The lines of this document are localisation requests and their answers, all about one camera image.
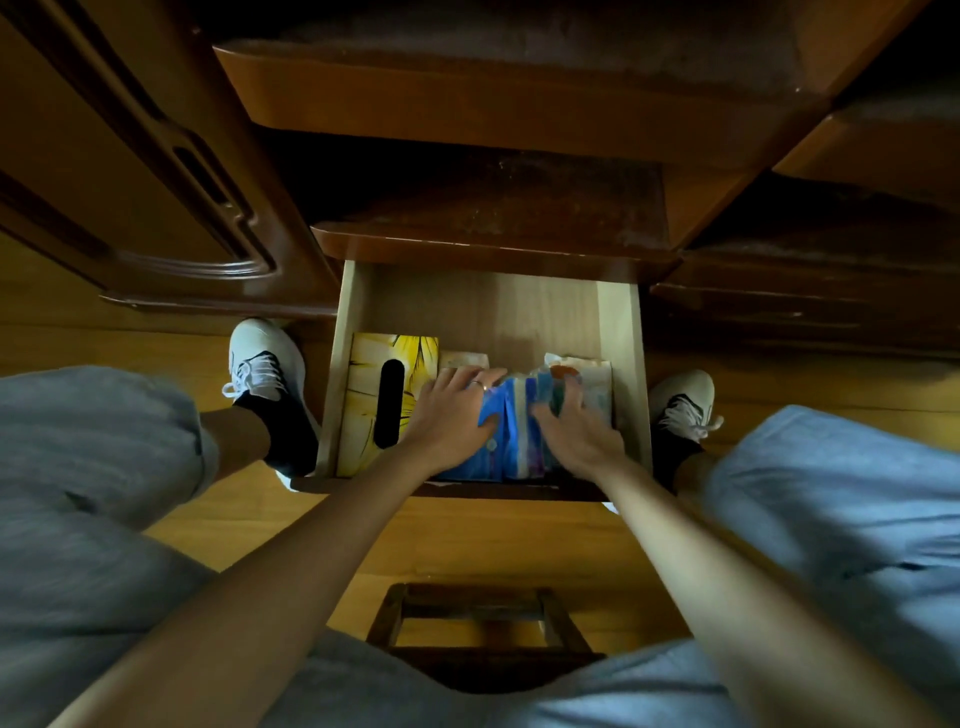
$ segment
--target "hand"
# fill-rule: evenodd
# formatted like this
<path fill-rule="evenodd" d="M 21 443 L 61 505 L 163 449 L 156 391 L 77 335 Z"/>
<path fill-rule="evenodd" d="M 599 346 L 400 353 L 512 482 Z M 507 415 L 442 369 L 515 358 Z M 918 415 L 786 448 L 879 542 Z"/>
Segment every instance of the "hand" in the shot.
<path fill-rule="evenodd" d="M 602 471 L 626 461 L 620 433 L 604 422 L 599 411 L 584 407 L 584 388 L 572 376 L 565 380 L 560 417 L 542 402 L 534 404 L 531 412 L 550 451 L 577 477 L 597 482 Z"/>
<path fill-rule="evenodd" d="M 414 453 L 428 477 L 460 465 L 493 436 L 499 420 L 490 415 L 477 426 L 484 388 L 471 382 L 492 387 L 506 374 L 480 367 L 441 370 L 420 390 L 398 447 Z"/>

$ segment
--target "open drawer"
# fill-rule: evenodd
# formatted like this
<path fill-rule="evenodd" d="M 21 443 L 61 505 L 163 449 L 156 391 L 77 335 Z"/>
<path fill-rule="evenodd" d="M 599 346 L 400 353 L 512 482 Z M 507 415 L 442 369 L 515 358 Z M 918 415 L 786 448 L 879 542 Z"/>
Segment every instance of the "open drawer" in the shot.
<path fill-rule="evenodd" d="M 354 332 L 437 336 L 442 350 L 484 352 L 493 366 L 526 372 L 545 352 L 600 357 L 613 369 L 613 408 L 628 454 L 651 467 L 637 286 L 505 273 L 422 271 L 347 261 L 330 356 L 317 476 L 294 487 L 336 487 L 336 457 Z M 508 483 L 427 483 L 418 495 L 602 500 L 568 474 Z"/>

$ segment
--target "forearm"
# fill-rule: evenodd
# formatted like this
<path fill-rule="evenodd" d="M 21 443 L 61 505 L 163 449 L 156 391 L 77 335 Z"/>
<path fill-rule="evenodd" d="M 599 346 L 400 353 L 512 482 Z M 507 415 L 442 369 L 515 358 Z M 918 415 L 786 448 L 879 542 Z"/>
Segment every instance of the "forearm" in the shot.
<path fill-rule="evenodd" d="M 185 602 L 54 725 L 256 725 L 377 536 L 428 475 L 402 447 L 383 453 Z"/>
<path fill-rule="evenodd" d="M 691 517 L 642 468 L 612 468 L 598 482 L 757 724 L 943 725 L 896 675 Z"/>

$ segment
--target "gray shorts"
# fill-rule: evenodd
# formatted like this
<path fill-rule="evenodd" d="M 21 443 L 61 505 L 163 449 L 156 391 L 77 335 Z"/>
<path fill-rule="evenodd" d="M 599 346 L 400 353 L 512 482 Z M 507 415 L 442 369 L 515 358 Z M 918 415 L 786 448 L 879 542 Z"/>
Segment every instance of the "gray shorts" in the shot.
<path fill-rule="evenodd" d="M 2 379 L 0 413 L 0 722 L 39 728 L 213 578 L 140 531 L 202 493 L 218 453 L 184 393 L 109 369 Z M 718 466 L 705 505 L 960 718 L 960 457 L 788 407 Z M 693 641 L 486 696 L 328 630 L 263 724 L 742 721 Z"/>

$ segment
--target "shoelace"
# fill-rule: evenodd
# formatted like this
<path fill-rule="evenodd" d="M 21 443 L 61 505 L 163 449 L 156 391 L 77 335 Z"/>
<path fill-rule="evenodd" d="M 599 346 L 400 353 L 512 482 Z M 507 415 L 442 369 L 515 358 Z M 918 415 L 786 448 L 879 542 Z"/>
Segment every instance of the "shoelace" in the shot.
<path fill-rule="evenodd" d="M 670 430 L 675 435 L 699 443 L 723 424 L 723 418 L 717 417 L 712 423 L 705 425 L 701 422 L 702 417 L 703 415 L 691 402 L 677 399 L 663 412 L 660 418 L 660 426 Z"/>
<path fill-rule="evenodd" d="M 288 391 L 279 363 L 270 352 L 261 352 L 257 356 L 244 359 L 236 367 L 230 367 L 230 369 L 232 381 L 225 384 L 221 391 L 224 397 L 231 400 L 236 400 L 251 389 L 270 388 L 281 392 Z"/>

